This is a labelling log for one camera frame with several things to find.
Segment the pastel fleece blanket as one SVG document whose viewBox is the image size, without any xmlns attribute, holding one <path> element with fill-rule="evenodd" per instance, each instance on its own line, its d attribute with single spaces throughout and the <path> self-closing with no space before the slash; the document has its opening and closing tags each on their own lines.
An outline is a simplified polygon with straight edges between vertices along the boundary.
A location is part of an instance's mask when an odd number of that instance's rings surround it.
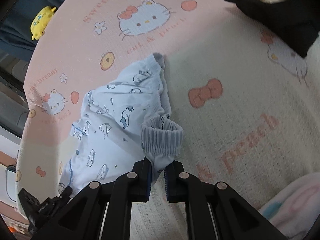
<svg viewBox="0 0 320 240">
<path fill-rule="evenodd" d="M 319 173 L 296 179 L 259 212 L 287 239 L 303 239 L 319 216 Z"/>
</svg>

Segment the light blue printed baby garment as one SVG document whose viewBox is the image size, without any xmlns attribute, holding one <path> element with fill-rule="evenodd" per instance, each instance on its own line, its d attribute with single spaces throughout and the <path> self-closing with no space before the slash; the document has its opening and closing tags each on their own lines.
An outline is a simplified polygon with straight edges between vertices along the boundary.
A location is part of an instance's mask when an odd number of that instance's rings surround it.
<svg viewBox="0 0 320 240">
<path fill-rule="evenodd" d="M 151 181 L 179 154 L 183 128 L 173 122 L 162 54 L 127 66 L 118 77 L 84 97 L 80 119 L 72 124 L 78 140 L 58 185 L 78 194 L 87 184 L 115 181 L 148 159 Z"/>
</svg>

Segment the pink cream cartoon bed sheet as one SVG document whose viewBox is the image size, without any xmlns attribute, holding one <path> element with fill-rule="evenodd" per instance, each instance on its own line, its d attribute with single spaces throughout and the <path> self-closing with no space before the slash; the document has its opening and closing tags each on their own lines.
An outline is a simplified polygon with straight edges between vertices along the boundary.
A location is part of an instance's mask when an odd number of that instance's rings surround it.
<svg viewBox="0 0 320 240">
<path fill-rule="evenodd" d="M 152 53 L 165 57 L 186 171 L 226 182 L 256 209 L 319 173 L 319 42 L 300 59 L 223 0 L 65 0 L 24 82 L 18 190 L 57 195 L 85 94 Z"/>
</svg>

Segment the yellow plush toy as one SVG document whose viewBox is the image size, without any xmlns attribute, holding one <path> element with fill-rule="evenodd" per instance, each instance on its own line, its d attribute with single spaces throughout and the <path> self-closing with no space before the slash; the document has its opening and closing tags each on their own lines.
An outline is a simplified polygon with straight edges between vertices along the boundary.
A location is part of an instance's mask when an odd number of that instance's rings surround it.
<svg viewBox="0 0 320 240">
<path fill-rule="evenodd" d="M 44 7 L 34 18 L 31 26 L 30 31 L 32 34 L 31 39 L 32 40 L 39 40 L 43 34 L 44 31 L 52 19 L 53 15 L 55 14 L 56 7 Z"/>
</svg>

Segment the black storage bag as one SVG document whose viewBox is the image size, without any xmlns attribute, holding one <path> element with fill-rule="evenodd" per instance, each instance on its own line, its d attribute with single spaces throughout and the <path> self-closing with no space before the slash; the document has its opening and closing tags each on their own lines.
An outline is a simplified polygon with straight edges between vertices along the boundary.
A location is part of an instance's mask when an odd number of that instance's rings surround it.
<svg viewBox="0 0 320 240">
<path fill-rule="evenodd" d="M 302 58 L 318 37 L 319 22 L 301 0 L 264 3 L 259 0 L 224 0 L 260 22 Z"/>
</svg>

